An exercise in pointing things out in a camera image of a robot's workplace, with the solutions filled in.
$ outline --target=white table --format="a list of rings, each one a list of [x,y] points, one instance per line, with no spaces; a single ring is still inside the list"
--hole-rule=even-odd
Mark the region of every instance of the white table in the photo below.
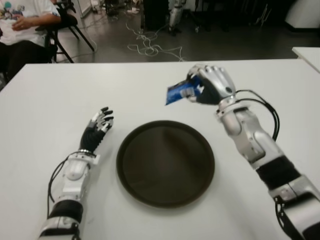
[[[294,47],[292,51],[320,73],[320,47]]]
[[[97,150],[103,161],[91,179],[84,240],[287,240],[267,188],[216,121],[216,107],[187,100],[165,106],[166,88],[183,80],[194,64],[24,67],[0,93],[0,239],[37,238],[46,218],[53,169],[78,149],[92,115],[110,106],[115,123]],[[320,188],[319,74],[300,59],[212,64],[225,67],[238,89],[256,90],[273,104],[281,122],[280,147]],[[269,112],[257,105],[252,110],[271,133],[274,123]],[[210,187],[186,207],[145,206],[118,179],[121,142],[136,127],[155,120],[192,126],[214,152],[216,169]]]

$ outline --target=white cable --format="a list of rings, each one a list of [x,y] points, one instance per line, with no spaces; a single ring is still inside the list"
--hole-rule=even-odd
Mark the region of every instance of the white cable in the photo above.
[[[95,26],[95,25],[97,25],[97,23],[99,23],[99,22],[101,22],[102,20],[104,20],[105,17],[106,17],[106,15],[103,15],[103,16],[100,17],[98,20],[91,21],[88,26],[79,27],[79,29],[87,29],[87,28],[90,28],[90,27],[92,27],[92,26]]]
[[[93,52],[82,53],[82,54],[79,54],[79,55],[72,56],[72,57],[70,57],[71,59],[74,59],[74,58],[77,58],[77,57],[86,56],[86,55],[95,54],[95,53],[98,51],[98,45],[97,45],[97,43],[90,37],[90,35],[88,34],[88,32],[87,32],[86,29],[84,29],[84,31],[86,32],[86,34],[87,34],[87,36],[89,37],[89,39],[91,40],[91,42],[94,43],[94,45],[95,45],[94,51],[93,51]],[[63,62],[66,62],[66,61],[69,61],[69,60],[68,60],[68,59],[64,59],[64,60],[61,60],[61,61],[57,61],[56,63],[59,64],[59,63],[63,63]]]
[[[179,46],[179,47],[175,47],[175,48],[171,48],[171,49],[163,49],[158,44],[151,45],[151,41],[154,41],[158,38],[158,32],[160,32],[160,30],[165,28],[167,25],[168,24],[159,28],[159,30],[157,30],[156,32],[149,31],[149,32],[145,32],[144,34],[140,34],[140,33],[135,32],[134,29],[129,28],[128,21],[127,21],[125,23],[126,29],[133,32],[137,36],[136,40],[142,40],[142,43],[144,46],[143,48],[139,48],[138,44],[128,44],[127,48],[131,51],[138,52],[138,54],[140,54],[142,56],[155,57],[159,53],[164,53],[164,54],[170,54],[170,55],[175,56],[176,58],[179,59],[179,62],[185,62],[185,59],[181,56],[183,46]],[[179,50],[179,55],[172,52],[172,51],[176,51],[176,50]]]

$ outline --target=cable on floor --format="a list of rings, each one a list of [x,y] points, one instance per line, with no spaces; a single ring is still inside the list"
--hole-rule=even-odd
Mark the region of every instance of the cable on floor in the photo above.
[[[114,20],[118,20],[118,18],[116,16],[113,16],[111,19],[114,19]],[[78,58],[78,57],[82,57],[82,56],[87,56],[87,55],[91,55],[91,54],[95,54],[97,51],[98,51],[98,45],[97,43],[91,38],[91,36],[89,35],[89,33],[87,32],[87,29],[90,28],[90,27],[93,27],[93,26],[103,26],[105,23],[109,23],[109,18],[107,18],[107,15],[104,15],[102,17],[100,17],[98,20],[94,20],[92,22],[89,23],[88,26],[85,26],[85,27],[80,27],[79,29],[81,30],[84,30],[86,32],[86,35],[88,36],[88,38],[90,39],[90,41],[95,45],[94,47],[94,52],[88,52],[88,53],[82,53],[82,54],[78,54],[78,55],[75,55],[75,56],[72,56],[71,59],[74,59],[74,58]],[[61,60],[61,61],[57,61],[56,63],[64,63],[64,62],[67,62],[68,59],[64,59],[64,60]]]
[[[127,17],[130,17],[130,18],[131,18],[131,16],[134,16],[134,15],[128,15],[126,12],[122,12],[122,13],[124,13]],[[126,29],[128,29],[131,32],[133,32],[134,35],[137,36],[136,40],[142,40],[142,43],[143,43],[143,46],[144,46],[144,47],[140,48],[138,44],[128,44],[127,48],[129,50],[131,50],[131,51],[138,52],[138,54],[140,54],[142,56],[155,57],[159,53],[164,53],[164,54],[173,55],[174,57],[179,59],[179,62],[185,62],[186,60],[181,56],[183,46],[178,46],[178,47],[170,48],[170,49],[163,49],[158,44],[151,45],[151,41],[154,41],[154,40],[156,40],[158,38],[158,33],[160,32],[160,30],[164,29],[167,26],[168,26],[168,24],[162,26],[156,32],[148,31],[148,32],[140,34],[140,33],[136,32],[134,29],[130,28],[128,26],[128,21],[127,21],[125,23]],[[179,51],[179,55],[173,53],[173,51],[177,51],[177,50]]]

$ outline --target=person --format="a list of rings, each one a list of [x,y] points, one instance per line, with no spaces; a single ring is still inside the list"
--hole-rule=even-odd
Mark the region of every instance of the person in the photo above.
[[[46,32],[36,28],[60,21],[50,0],[0,0],[0,72],[11,80],[25,64],[47,63]]]

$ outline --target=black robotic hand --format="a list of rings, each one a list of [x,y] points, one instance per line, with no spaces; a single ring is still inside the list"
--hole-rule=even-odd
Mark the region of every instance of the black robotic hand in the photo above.
[[[80,150],[91,153],[96,150],[107,131],[113,126],[114,117],[110,116],[112,113],[112,110],[104,107],[93,116],[82,134]]]

